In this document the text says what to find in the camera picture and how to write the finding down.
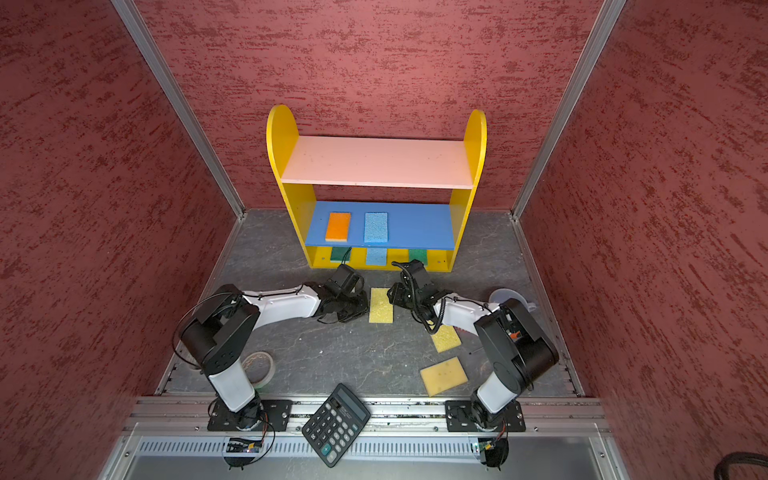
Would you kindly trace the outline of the yellow sponge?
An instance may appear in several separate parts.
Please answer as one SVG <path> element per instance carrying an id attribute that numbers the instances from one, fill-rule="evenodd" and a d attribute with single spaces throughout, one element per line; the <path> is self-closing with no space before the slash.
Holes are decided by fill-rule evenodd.
<path id="1" fill-rule="evenodd" d="M 432 334 L 431 340 L 438 353 L 443 353 L 462 345 L 456 330 L 452 326 L 447 325 L 442 325 L 436 333 Z"/>
<path id="2" fill-rule="evenodd" d="M 393 305 L 388 298 L 386 288 L 370 290 L 369 322 L 372 324 L 392 324 L 394 320 Z"/>
<path id="3" fill-rule="evenodd" d="M 437 396 L 468 382 L 468 377 L 458 357 L 453 357 L 420 371 L 429 397 Z"/>

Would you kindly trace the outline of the bright green sponge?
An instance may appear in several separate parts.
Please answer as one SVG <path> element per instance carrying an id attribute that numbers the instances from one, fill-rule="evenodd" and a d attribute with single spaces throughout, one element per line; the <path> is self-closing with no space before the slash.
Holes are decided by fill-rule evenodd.
<path id="1" fill-rule="evenodd" d="M 425 249 L 409 249 L 408 254 L 410 261 L 419 261 L 423 265 L 428 264 L 428 253 Z"/>

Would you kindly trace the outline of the dark green scrub sponge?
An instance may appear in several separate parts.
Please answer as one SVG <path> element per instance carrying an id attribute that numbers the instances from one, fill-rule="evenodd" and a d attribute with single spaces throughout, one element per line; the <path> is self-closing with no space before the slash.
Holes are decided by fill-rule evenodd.
<path id="1" fill-rule="evenodd" d="M 330 261 L 332 263 L 345 264 L 351 256 L 351 247 L 333 247 L 331 249 Z"/>

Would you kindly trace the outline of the blue sponge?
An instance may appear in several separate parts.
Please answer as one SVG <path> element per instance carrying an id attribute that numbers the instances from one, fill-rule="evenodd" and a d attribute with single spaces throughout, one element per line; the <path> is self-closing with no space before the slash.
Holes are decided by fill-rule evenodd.
<path id="1" fill-rule="evenodd" d="M 387 249 L 386 248 L 368 248 L 366 250 L 366 264 L 368 266 L 386 266 L 387 265 Z"/>
<path id="2" fill-rule="evenodd" d="M 386 212 L 366 212 L 364 216 L 365 244 L 382 244 L 389 241 L 388 214 Z"/>

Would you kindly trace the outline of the orange sponge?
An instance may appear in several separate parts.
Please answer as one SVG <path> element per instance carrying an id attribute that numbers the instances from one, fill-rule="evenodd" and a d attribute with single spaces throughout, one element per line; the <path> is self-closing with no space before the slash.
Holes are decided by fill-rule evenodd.
<path id="1" fill-rule="evenodd" d="M 350 212 L 331 212 L 325 232 L 326 242 L 347 242 L 351 222 Z"/>

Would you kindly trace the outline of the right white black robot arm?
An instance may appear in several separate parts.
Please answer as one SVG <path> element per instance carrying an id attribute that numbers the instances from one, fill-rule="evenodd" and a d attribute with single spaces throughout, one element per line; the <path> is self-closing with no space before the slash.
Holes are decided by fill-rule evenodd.
<path id="1" fill-rule="evenodd" d="M 392 305 L 408 310 L 431 335 L 456 327 L 479 338 L 492 371 L 472 393 L 467 415 L 482 430 L 498 428 L 509 405 L 559 362 L 554 343 L 515 298 L 465 298 L 439 289 L 419 260 L 391 265 L 400 270 L 400 280 L 387 291 Z"/>

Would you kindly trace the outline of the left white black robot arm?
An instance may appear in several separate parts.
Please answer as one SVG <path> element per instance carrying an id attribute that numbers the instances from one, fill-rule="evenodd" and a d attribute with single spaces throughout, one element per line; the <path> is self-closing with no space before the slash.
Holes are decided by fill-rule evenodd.
<path id="1" fill-rule="evenodd" d="M 213 387 L 214 409 L 240 430 L 264 424 L 266 411 L 257 388 L 248 379 L 241 356 L 254 330 L 274 323 L 335 315 L 345 323 L 369 311 L 364 279 L 340 265 L 324 282 L 249 292 L 225 284 L 184 314 L 174 330 L 172 346 L 180 343 Z"/>

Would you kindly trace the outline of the yellow shelf pink blue boards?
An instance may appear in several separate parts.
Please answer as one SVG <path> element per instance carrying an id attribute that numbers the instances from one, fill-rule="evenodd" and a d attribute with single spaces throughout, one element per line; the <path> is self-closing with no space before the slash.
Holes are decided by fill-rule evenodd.
<path id="1" fill-rule="evenodd" d="M 269 162 L 301 249 L 314 269 L 329 269 L 333 247 L 351 247 L 346 262 L 357 269 L 394 270 L 393 261 L 409 260 L 409 249 L 425 249 L 430 272 L 449 272 L 484 168 L 488 122 L 481 110 L 471 113 L 462 140 L 307 136 L 299 132 L 286 105 L 274 106 L 266 126 Z M 443 203 L 395 200 L 322 201 L 318 186 L 447 190 Z M 350 212 L 348 241 L 326 242 L 331 212 Z M 388 214 L 389 241 L 365 244 L 366 212 Z M 386 248 L 386 266 L 368 266 L 368 248 Z"/>

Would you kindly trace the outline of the grey plastic cup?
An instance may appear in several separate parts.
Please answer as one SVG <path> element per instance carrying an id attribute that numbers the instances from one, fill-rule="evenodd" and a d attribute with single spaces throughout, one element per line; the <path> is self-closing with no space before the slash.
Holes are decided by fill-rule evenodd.
<path id="1" fill-rule="evenodd" d="M 489 296 L 490 303 L 502 304 L 510 299 L 520 302 L 529 313 L 536 311 L 538 308 L 535 302 L 528 301 L 522 294 L 509 288 L 499 288 L 494 290 Z"/>

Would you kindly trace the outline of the clear tape roll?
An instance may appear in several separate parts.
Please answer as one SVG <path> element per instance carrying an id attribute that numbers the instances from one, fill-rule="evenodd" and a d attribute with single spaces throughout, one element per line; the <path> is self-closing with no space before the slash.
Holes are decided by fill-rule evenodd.
<path id="1" fill-rule="evenodd" d="M 257 351 L 243 360 L 243 369 L 250 383 L 256 388 L 263 388 L 273 378 L 276 366 L 273 357 L 265 351 Z"/>

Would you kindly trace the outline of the black calculator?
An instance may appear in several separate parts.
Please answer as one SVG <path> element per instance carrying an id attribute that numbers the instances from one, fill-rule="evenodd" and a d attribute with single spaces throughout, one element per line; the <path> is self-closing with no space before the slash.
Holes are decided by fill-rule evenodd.
<path id="1" fill-rule="evenodd" d="M 302 427 L 312 450 L 328 468 L 333 468 L 351 448 L 371 418 L 366 404 L 339 383 Z"/>

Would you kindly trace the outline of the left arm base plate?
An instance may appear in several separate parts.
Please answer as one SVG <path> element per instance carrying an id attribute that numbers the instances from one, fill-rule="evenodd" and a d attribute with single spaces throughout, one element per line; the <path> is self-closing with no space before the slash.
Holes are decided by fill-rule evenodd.
<path id="1" fill-rule="evenodd" d="M 219 398 L 209 404 L 207 430 L 211 432 L 284 432 L 291 414 L 291 400 L 255 398 L 233 412 Z"/>

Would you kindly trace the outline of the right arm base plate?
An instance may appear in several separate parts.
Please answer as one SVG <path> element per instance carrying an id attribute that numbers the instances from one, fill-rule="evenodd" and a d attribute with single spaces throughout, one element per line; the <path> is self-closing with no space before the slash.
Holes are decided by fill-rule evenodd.
<path id="1" fill-rule="evenodd" d="M 448 400 L 444 404 L 449 432 L 520 433 L 526 423 L 519 402 L 513 400 L 496 413 L 479 400 Z"/>

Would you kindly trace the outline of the aluminium front rail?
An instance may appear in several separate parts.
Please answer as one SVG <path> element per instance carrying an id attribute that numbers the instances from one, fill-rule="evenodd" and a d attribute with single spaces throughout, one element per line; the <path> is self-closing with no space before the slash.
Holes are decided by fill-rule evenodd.
<path id="1" fill-rule="evenodd" d="M 229 438 L 263 440 L 265 460 L 315 457 L 301 430 L 325 401 L 323 396 L 293 396 L 284 432 L 211 432 L 207 430 L 207 395 L 170 395 L 139 398 L 128 417 L 106 466 L 103 479 L 125 479 L 139 458 L 220 457 Z M 452 398 L 373 397 L 363 402 L 371 418 L 345 453 L 350 460 L 479 461 L 474 445 L 481 439 L 506 438 L 510 453 L 522 452 L 522 441 L 545 438 L 583 440 L 587 459 L 600 479 L 626 479 L 628 473 L 608 425 L 603 406 L 590 398 L 522 398 L 526 431 L 520 433 L 449 432 L 445 402 Z"/>

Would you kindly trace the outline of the right aluminium corner post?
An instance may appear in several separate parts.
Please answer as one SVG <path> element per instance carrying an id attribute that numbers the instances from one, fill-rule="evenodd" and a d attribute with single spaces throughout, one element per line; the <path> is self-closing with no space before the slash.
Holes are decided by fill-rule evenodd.
<path id="1" fill-rule="evenodd" d="M 607 44 L 608 39 L 626 5 L 625 0 L 602 2 L 594 25 L 579 55 L 568 84 L 543 138 L 531 170 L 512 208 L 512 219 L 519 223 L 531 200 L 534 190 L 542 178 L 550 158 L 562 136 L 567 123 L 576 108 L 588 80 Z"/>

